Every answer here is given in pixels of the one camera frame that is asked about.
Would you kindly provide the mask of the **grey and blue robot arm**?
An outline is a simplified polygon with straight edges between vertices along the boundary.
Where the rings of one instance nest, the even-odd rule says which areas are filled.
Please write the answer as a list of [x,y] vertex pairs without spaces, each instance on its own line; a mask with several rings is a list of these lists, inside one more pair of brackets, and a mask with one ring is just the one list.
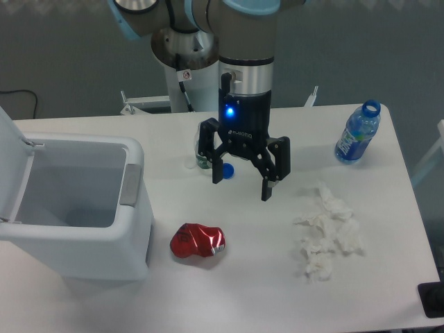
[[178,38],[214,36],[219,59],[219,117],[200,123],[197,154],[223,178],[223,156],[249,160],[260,172],[262,200],[291,171],[290,140],[268,133],[278,15],[303,1],[110,1],[125,32],[137,37],[166,29]]

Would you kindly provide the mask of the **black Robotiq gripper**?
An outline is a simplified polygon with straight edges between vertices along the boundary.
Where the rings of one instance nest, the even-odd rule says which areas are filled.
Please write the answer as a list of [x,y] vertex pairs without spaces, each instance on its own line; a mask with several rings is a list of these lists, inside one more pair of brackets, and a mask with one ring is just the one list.
[[[269,138],[271,91],[238,95],[231,92],[233,75],[221,75],[219,121],[204,120],[199,125],[198,153],[212,165],[212,183],[223,179],[223,154],[255,161],[262,180],[261,200],[267,201],[273,187],[291,172],[291,147],[288,137]],[[222,144],[214,147],[214,135]]]

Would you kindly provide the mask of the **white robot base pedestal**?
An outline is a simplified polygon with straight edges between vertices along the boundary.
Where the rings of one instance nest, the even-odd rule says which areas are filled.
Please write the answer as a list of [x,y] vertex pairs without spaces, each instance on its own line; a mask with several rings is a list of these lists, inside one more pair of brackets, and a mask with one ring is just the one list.
[[165,28],[152,34],[151,49],[164,68],[173,113],[218,109],[218,46],[217,38],[203,31]]

